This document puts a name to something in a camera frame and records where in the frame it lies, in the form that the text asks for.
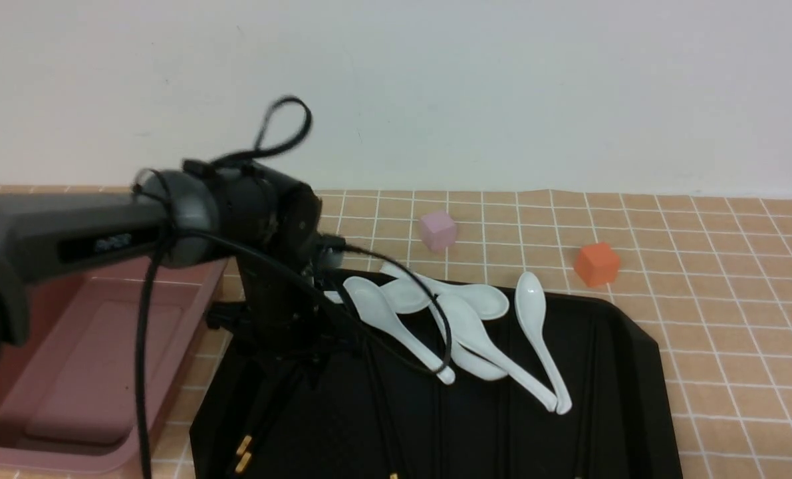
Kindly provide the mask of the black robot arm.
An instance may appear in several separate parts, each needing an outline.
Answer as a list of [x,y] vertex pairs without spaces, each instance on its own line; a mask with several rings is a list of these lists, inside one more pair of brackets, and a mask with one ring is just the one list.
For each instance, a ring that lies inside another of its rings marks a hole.
[[319,231],[322,200],[307,184],[256,161],[185,160],[149,170],[130,193],[0,195],[0,346],[31,336],[30,288],[47,280],[159,255],[167,269],[251,258],[280,285],[340,263],[345,240]]

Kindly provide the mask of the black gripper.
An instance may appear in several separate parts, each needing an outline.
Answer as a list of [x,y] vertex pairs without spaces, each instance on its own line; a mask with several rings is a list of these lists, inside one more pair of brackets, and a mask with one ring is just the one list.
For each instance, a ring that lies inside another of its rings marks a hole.
[[207,326],[231,335],[215,387],[262,387],[292,380],[311,387],[363,382],[362,343],[344,307],[323,297],[304,272],[298,283],[251,260],[237,259],[242,300],[216,302]]

